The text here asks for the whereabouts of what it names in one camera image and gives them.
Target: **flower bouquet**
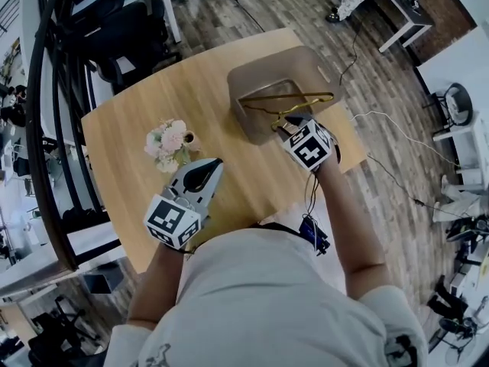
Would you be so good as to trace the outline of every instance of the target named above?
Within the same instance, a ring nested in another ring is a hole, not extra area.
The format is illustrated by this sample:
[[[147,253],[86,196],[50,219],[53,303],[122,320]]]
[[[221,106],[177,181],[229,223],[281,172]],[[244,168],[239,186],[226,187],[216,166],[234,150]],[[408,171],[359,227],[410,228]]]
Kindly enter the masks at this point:
[[[154,158],[159,171],[174,173],[191,161],[190,152],[200,151],[200,146],[184,121],[170,119],[147,134],[144,150]]]

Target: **white t-shirt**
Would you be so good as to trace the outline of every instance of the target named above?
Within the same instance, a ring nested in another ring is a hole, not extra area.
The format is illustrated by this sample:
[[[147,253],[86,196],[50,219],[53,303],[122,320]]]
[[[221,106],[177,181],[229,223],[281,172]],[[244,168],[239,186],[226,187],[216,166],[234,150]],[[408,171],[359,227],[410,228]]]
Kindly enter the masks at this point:
[[[401,336],[426,365],[423,330],[400,289],[352,300],[320,278],[313,254],[287,232],[214,238],[184,265],[176,306],[153,332],[113,329],[105,366],[410,365]]]

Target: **office chair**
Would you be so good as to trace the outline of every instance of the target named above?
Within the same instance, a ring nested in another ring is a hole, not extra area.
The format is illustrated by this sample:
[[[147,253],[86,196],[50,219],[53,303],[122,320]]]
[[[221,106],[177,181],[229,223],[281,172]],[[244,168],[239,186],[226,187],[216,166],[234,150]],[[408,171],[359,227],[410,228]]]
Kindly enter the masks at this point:
[[[143,2],[123,7],[124,0],[97,0],[59,26],[61,50],[96,63],[100,77],[114,91],[132,86],[150,76],[160,62],[182,60],[170,52],[162,0],[151,0],[152,14]],[[135,67],[122,73],[117,59],[125,57]]]

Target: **forearm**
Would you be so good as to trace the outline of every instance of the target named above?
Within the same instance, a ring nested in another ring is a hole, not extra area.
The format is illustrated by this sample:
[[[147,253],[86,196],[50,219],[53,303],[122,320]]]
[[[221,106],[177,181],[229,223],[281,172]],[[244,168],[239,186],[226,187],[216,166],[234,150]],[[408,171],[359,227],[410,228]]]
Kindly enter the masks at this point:
[[[161,243],[132,298],[128,323],[154,329],[175,306],[182,267],[183,254]]]
[[[382,245],[370,217],[353,196],[336,159],[321,165],[317,178],[325,196],[339,260],[347,280],[347,292],[359,298],[373,287],[389,284]]]

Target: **shirt sleeve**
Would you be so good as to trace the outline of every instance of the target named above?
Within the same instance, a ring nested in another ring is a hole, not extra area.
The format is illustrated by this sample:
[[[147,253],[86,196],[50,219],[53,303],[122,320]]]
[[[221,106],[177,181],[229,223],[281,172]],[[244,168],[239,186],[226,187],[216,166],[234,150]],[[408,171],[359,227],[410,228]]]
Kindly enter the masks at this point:
[[[137,366],[139,353],[151,333],[149,329],[139,326],[114,326],[104,367]]]
[[[389,365],[401,367],[405,365],[403,360],[410,365],[413,357],[417,358],[417,366],[427,365],[428,345],[423,328],[401,289],[392,285],[379,287],[367,292],[359,302],[372,310],[386,327]]]

